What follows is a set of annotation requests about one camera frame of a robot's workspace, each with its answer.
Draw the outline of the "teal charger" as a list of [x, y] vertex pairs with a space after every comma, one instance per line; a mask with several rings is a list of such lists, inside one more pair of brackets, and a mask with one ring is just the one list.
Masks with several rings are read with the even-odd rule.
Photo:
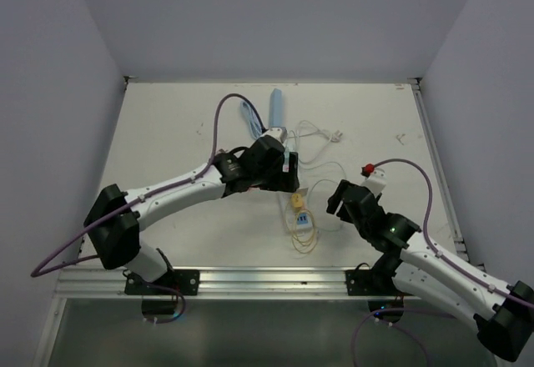
[[291, 161], [291, 155], [294, 150], [294, 146], [290, 143], [290, 141], [287, 141], [285, 143], [285, 151], [284, 151], [284, 162], [282, 166], [282, 171], [284, 173], [290, 173], [293, 169], [292, 165], [293, 162]]

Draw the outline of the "yellow USB charger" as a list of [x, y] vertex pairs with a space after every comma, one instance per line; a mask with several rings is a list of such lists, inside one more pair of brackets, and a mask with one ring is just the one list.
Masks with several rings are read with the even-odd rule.
[[290, 197], [290, 205], [295, 212], [301, 210], [305, 206], [303, 196], [299, 193], [292, 194]]

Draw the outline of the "white power strip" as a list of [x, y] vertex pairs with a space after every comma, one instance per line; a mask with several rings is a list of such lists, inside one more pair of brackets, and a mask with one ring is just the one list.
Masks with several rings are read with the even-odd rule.
[[289, 234], [310, 233], [313, 229], [313, 224], [310, 214], [306, 212], [307, 190], [300, 189], [296, 193], [301, 194], [305, 202], [305, 206], [297, 212], [295, 212], [290, 205], [290, 197], [292, 194], [282, 193], [279, 195], [282, 222]]

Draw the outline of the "blue power strip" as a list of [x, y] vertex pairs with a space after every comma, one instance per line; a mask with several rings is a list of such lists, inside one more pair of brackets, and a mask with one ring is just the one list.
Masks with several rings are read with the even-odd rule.
[[285, 105], [283, 93], [275, 88], [270, 95], [269, 126], [271, 128], [284, 127]]

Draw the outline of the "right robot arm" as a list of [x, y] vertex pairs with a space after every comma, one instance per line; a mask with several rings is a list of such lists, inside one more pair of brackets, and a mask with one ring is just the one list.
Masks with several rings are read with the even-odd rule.
[[369, 184], [338, 184], [326, 211], [355, 226], [380, 258], [345, 273], [347, 292], [408, 294], [463, 321], [495, 356], [515, 362], [533, 333], [533, 289], [510, 284], [469, 264], [401, 214], [387, 213]]

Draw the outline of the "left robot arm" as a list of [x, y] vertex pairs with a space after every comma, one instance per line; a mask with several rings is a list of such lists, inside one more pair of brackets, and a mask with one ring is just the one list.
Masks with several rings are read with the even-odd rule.
[[298, 162], [296, 152], [266, 135], [150, 187], [123, 191], [111, 184], [100, 191], [83, 226], [106, 270], [124, 267], [152, 292], [164, 294], [174, 275], [163, 252], [141, 240], [146, 228], [188, 207], [249, 189], [292, 194], [300, 186]]

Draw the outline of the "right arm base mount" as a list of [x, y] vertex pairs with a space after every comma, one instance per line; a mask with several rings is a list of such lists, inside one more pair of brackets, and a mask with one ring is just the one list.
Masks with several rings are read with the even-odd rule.
[[397, 296], [401, 292], [394, 286], [394, 270], [376, 263], [369, 267], [366, 263], [358, 264], [353, 269], [346, 269], [345, 287], [349, 296], [386, 297]]

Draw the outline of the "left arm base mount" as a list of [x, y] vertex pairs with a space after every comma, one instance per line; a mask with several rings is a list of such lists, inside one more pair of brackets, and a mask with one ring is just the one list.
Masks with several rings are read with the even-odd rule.
[[198, 269], [174, 269], [153, 283], [146, 284], [141, 278], [130, 273], [126, 275], [124, 293], [126, 295], [156, 296], [171, 295], [174, 289], [184, 296], [196, 296], [199, 292], [200, 271]]

